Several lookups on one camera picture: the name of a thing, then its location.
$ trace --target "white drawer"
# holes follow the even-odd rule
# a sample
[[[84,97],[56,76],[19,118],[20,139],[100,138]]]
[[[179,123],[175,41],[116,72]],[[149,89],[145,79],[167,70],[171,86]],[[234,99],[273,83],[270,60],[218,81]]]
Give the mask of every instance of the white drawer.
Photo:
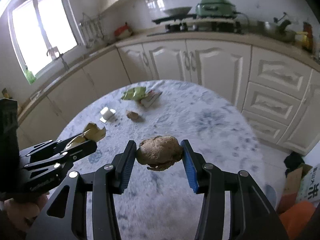
[[[300,103],[294,97],[249,82],[243,109],[289,125]]]
[[[247,111],[242,111],[242,115],[247,119],[256,136],[266,141],[277,143],[287,130],[287,126],[260,115]]]
[[[285,55],[252,48],[250,81],[302,99],[311,68]]]

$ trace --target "wooden countertop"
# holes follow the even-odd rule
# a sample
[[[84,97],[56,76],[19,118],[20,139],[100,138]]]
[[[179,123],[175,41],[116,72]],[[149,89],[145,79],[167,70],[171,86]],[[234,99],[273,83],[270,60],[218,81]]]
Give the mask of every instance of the wooden countertop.
[[[280,54],[284,54],[288,57],[294,58],[316,71],[320,72],[320,65],[315,62],[311,55],[297,46],[292,44],[286,44],[280,41],[273,40],[257,34],[234,34],[234,33],[219,33],[219,32],[183,32],[183,33],[168,33],[155,36],[147,36],[151,33],[164,32],[164,27],[156,27],[148,30],[141,31],[130,38],[123,41],[119,41],[115,44],[107,46],[103,49],[98,50],[93,56],[79,62],[78,64],[71,67],[67,72],[65,72],[60,77],[56,78],[50,85],[48,85],[44,90],[41,91],[40,95],[31,101],[18,116],[18,124],[20,125],[25,117],[33,110],[38,103],[46,97],[53,89],[55,89],[64,80],[70,77],[73,73],[83,68],[90,62],[96,60],[97,58],[103,56],[104,54],[123,46],[129,46],[145,42],[156,42],[156,41],[169,41],[169,40],[184,40],[184,39],[196,39],[196,40],[216,40],[216,41],[228,41],[237,42],[248,45],[253,45],[263,49],[271,50]]]

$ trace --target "window pane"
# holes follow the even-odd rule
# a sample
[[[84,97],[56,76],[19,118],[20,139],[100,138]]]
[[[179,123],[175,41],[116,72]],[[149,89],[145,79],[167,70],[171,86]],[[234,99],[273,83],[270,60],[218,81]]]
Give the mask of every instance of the window pane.
[[[77,45],[61,0],[38,0],[41,21],[52,47],[65,53]]]
[[[38,26],[32,0],[27,0],[12,11],[13,28],[23,59],[35,75],[48,65],[52,58],[47,57],[47,47]]]

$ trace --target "white cabinet door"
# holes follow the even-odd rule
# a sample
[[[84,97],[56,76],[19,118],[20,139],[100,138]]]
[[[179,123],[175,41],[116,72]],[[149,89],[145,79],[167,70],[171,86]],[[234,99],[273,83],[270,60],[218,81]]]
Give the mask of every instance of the white cabinet door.
[[[97,100],[93,85],[82,69],[63,81],[47,97],[67,122]]]
[[[312,70],[302,103],[278,144],[306,155],[320,139],[320,73]]]
[[[67,122],[55,111],[49,99],[45,97],[19,126],[30,139],[32,145],[48,140],[56,140]]]
[[[190,62],[185,41],[144,43],[148,63],[157,71],[156,79],[191,82]]]
[[[150,68],[142,44],[121,47],[118,50],[131,83],[157,79],[156,71]]]
[[[300,103],[297,98],[249,82],[243,109],[289,125]]]
[[[302,99],[311,68],[285,55],[252,48],[250,81]]]
[[[282,123],[245,110],[242,111],[242,115],[247,119],[257,137],[272,143],[277,143],[287,129],[287,126]]]
[[[17,138],[20,151],[34,145],[34,143],[24,134],[20,127],[17,129]]]
[[[187,40],[191,80],[213,90],[242,111],[251,47],[224,41]]]
[[[83,68],[94,85],[98,98],[130,84],[117,50],[113,50]]]

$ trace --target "round table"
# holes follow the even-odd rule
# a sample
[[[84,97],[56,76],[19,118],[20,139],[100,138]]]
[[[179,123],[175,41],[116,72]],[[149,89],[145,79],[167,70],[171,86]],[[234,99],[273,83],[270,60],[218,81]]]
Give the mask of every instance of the round table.
[[[124,91],[146,86],[163,91],[149,107],[131,100],[121,100]],[[110,122],[99,119],[105,106],[116,110]],[[143,122],[133,122],[126,110],[137,112]],[[81,111],[58,139],[82,132],[88,122],[106,127],[105,138],[97,143],[95,153],[77,162],[72,170],[81,174],[96,171],[124,151],[129,140],[139,146],[142,140],[157,135],[188,139],[193,150],[223,171],[247,170],[263,190],[264,163],[259,143],[238,110],[224,98],[202,86],[173,80],[140,82],[115,90]],[[87,201],[88,239],[92,239],[90,204]],[[182,161],[166,171],[150,171],[137,161],[128,188],[114,195],[120,234],[125,239],[194,239],[203,195],[196,195],[188,185]]]

